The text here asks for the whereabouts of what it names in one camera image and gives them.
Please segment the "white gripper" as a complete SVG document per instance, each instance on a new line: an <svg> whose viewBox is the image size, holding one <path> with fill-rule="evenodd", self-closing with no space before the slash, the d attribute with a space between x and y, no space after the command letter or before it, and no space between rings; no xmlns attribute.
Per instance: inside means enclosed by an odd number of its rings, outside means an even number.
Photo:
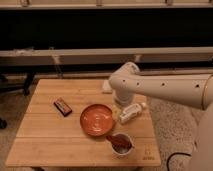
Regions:
<svg viewBox="0 0 213 171"><path fill-rule="evenodd" d="M115 91L113 93L114 101L117 105L125 107L131 104L133 101L134 95L129 92L124 91ZM112 116L115 121L119 119L121 114L121 109L115 105L112 106Z"/></svg>

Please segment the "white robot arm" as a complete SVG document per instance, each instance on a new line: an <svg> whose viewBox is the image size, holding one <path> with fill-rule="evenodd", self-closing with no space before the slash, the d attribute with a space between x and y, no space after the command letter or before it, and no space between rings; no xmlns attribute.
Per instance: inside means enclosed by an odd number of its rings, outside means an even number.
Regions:
<svg viewBox="0 0 213 171"><path fill-rule="evenodd" d="M213 74L140 76L139 72L135 63L127 62L111 74L115 101L127 106L135 94L142 94L204 110L186 171L213 171Z"/></svg>

